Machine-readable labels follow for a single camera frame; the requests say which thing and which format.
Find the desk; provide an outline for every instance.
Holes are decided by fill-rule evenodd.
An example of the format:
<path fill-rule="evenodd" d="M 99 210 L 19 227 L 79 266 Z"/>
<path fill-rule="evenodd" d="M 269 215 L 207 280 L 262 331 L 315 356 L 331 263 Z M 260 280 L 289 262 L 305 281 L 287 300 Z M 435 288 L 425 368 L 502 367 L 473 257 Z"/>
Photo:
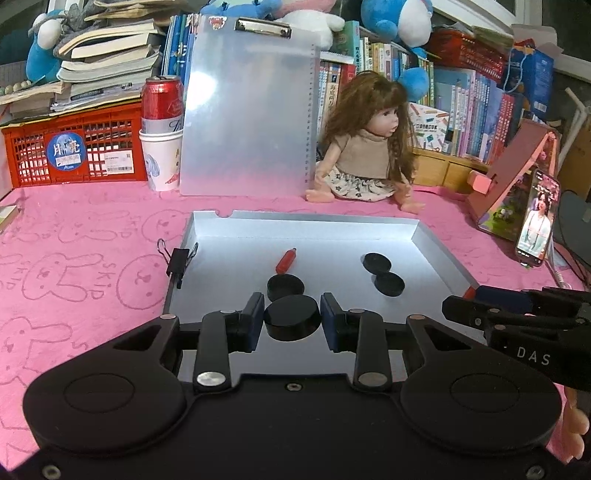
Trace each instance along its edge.
<path fill-rule="evenodd" d="M 427 204 L 419 218 L 481 284 L 554 285 L 546 267 L 526 270 L 511 244 L 477 231 L 461 201 L 416 195 Z M 146 183 L 30 187 L 1 204 L 14 202 L 22 212 L 0 236 L 0 463 L 9 468 L 36 450 L 21 410 L 26 386 L 161 312 L 168 279 L 156 240 L 178 246 L 190 212 L 410 216 L 386 201 L 181 197 Z M 566 279 L 580 288 L 573 275 Z"/>

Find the smartphone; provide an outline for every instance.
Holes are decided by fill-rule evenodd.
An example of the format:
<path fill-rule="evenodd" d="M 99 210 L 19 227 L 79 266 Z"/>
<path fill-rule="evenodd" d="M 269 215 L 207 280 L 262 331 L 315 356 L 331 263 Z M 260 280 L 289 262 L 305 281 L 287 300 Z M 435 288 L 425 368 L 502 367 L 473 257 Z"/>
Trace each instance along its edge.
<path fill-rule="evenodd" d="M 527 210 L 515 244 L 521 263 L 539 267 L 544 261 L 559 200 L 560 184 L 543 171 L 534 170 Z"/>

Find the white cup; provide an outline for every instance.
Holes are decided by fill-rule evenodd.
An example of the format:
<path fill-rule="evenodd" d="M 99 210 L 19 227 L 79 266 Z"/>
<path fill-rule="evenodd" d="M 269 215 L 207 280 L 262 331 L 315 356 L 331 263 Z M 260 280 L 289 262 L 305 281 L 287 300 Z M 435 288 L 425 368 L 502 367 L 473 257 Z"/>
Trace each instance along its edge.
<path fill-rule="evenodd" d="M 150 135 L 139 133 L 150 188 L 156 192 L 178 189 L 183 131 Z"/>

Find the transparent clipboard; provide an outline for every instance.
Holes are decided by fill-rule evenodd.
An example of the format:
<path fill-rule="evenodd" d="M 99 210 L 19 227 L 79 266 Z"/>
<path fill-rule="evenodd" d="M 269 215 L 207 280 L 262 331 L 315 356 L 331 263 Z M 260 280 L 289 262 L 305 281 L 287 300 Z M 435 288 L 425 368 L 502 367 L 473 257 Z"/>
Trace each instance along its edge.
<path fill-rule="evenodd" d="M 187 90 L 183 195 L 302 195 L 314 175 L 316 34 L 201 15 Z"/>

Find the triangular cutout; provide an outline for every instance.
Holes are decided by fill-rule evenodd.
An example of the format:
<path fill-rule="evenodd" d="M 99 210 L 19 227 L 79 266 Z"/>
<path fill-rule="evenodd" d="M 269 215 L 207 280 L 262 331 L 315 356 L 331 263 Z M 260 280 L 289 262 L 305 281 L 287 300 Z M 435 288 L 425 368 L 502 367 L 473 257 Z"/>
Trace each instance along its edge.
<path fill-rule="evenodd" d="M 433 346 L 439 350 L 440 352 L 452 352 L 455 350 L 469 350 L 470 346 L 466 345 L 465 343 L 461 342 L 460 340 L 449 336 L 448 334 L 442 332 L 441 330 L 432 327 L 426 326 L 425 332 L 429 335 Z"/>
<path fill-rule="evenodd" d="M 130 332 L 129 337 L 121 340 L 114 348 L 117 350 L 129 350 L 134 352 L 145 352 L 152 346 L 154 340 L 160 331 L 160 325 L 151 325 L 133 334 Z"/>

